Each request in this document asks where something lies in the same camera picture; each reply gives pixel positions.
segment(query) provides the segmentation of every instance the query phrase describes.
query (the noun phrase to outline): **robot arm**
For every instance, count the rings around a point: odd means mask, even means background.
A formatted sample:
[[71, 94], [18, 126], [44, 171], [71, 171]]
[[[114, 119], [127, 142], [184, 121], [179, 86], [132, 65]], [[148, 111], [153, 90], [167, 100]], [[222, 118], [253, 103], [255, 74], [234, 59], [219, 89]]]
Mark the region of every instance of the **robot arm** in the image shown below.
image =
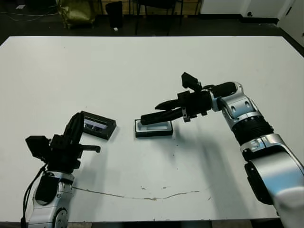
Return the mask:
[[240, 83], [228, 82], [202, 87], [184, 73], [184, 88], [177, 100], [156, 106], [164, 111], [141, 116], [141, 123], [154, 124], [183, 117], [185, 122], [207, 111], [222, 111], [240, 144], [247, 164], [248, 182], [256, 198], [273, 205], [286, 228], [304, 224], [304, 167], [264, 119], [254, 102], [243, 93]]
[[[34, 210], [28, 222], [29, 228], [67, 227], [74, 180], [72, 172], [79, 168], [78, 159], [81, 158], [83, 151], [100, 152], [99, 146], [79, 144], [83, 128], [84, 114], [77, 113], [66, 126], [63, 135], [55, 134], [52, 140], [45, 136], [30, 136], [26, 139], [32, 155], [47, 165], [47, 171], [43, 172], [33, 195]], [[23, 209], [21, 228], [26, 227], [26, 206], [27, 200]]]

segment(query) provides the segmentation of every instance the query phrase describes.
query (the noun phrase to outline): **chair leg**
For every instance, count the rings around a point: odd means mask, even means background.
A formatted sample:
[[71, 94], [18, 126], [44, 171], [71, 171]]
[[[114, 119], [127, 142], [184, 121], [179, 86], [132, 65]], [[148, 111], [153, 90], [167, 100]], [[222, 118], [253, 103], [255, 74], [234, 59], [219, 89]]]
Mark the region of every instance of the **chair leg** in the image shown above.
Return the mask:
[[148, 10], [147, 10], [147, 6], [146, 5], [144, 6], [144, 11], [146, 13], [146, 17], [148, 17]]
[[182, 8], [184, 6], [184, 0], [181, 0], [181, 5], [180, 5], [180, 25], [181, 25], [181, 20], [182, 20]]
[[135, 35], [137, 35], [138, 18], [139, 18], [139, 13], [140, 13], [140, 11], [141, 11], [141, 5], [137, 4], [137, 15], [136, 15]]
[[172, 13], [171, 13], [171, 19], [170, 19], [170, 22], [169, 22], [169, 28], [168, 28], [167, 36], [169, 36], [170, 28], [171, 28], [171, 26], [173, 24], [173, 21], [174, 21], [174, 18], [173, 18], [174, 11], [175, 11], [175, 4], [172, 6]]

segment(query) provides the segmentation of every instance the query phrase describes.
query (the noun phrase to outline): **table surface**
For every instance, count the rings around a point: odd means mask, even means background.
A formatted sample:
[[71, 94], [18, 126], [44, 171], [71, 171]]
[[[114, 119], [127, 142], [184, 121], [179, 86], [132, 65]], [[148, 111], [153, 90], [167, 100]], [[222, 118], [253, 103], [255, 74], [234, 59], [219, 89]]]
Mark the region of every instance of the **table surface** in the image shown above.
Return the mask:
[[84, 110], [117, 122], [109, 141], [83, 134], [69, 220], [276, 217], [254, 196], [220, 112], [173, 122], [172, 137], [136, 139], [134, 119], [184, 91], [238, 81], [304, 162], [304, 59], [281, 37], [10, 37], [0, 47], [0, 221], [19, 221], [42, 162], [25, 138], [62, 134]]

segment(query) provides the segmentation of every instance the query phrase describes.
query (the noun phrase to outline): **scratch mark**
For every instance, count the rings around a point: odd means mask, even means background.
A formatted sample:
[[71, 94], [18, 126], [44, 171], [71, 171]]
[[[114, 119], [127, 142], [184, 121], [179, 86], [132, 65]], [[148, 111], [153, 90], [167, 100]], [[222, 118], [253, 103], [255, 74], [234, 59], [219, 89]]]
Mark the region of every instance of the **scratch mark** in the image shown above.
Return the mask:
[[200, 191], [188, 191], [188, 192], [181, 192], [181, 193], [176, 193], [164, 198], [159, 198], [159, 197], [154, 197], [154, 198], [138, 198], [138, 197], [128, 197], [128, 196], [121, 196], [121, 195], [115, 195], [115, 194], [111, 194], [111, 193], [105, 193], [105, 192], [99, 192], [99, 191], [92, 191], [89, 189], [82, 189], [82, 188], [78, 188], [78, 187], [74, 187], [72, 186], [73, 189], [77, 189], [77, 190], [81, 190], [81, 191], [87, 191], [87, 192], [91, 192], [91, 193], [97, 193], [97, 194], [101, 194], [101, 195], [106, 195], [106, 196], [114, 196], [114, 197], [119, 197], [119, 198], [126, 198], [126, 199], [133, 199], [133, 200], [152, 200], [152, 201], [157, 201], [157, 200], [166, 200], [169, 199], [171, 197], [174, 196], [179, 196], [179, 195], [185, 195], [185, 194], [189, 194], [189, 193], [198, 193]]
[[167, 196], [165, 198], [162, 198], [162, 199], [169, 199], [173, 196], [179, 196], [179, 195], [184, 195], [184, 194], [188, 194], [188, 193], [195, 193], [195, 192], [200, 192], [200, 191], [188, 191], [188, 192], [181, 192], [181, 193], [176, 193], [176, 194], [173, 194], [173, 195], [170, 195], [170, 196]]

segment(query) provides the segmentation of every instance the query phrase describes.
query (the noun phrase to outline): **black cable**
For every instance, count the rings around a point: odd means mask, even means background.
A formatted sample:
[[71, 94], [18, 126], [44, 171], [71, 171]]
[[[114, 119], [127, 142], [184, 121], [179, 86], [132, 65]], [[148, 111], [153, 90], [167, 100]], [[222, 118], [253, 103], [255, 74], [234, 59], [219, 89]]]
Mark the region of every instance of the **black cable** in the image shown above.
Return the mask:
[[37, 178], [41, 175], [42, 172], [44, 172], [46, 170], [46, 166], [47, 164], [45, 164], [44, 166], [42, 166], [39, 170], [39, 172], [37, 173], [37, 175], [35, 176], [34, 180], [29, 184], [28, 188], [26, 189], [25, 193], [24, 193], [24, 197], [23, 197], [23, 212], [22, 212], [22, 218], [21, 218], [21, 228], [26, 228], [26, 220], [25, 220], [25, 212], [27, 210], [28, 207], [28, 200], [29, 200], [29, 194], [30, 194], [30, 190], [33, 187], [33, 184], [35, 183], [35, 181], [37, 180]]

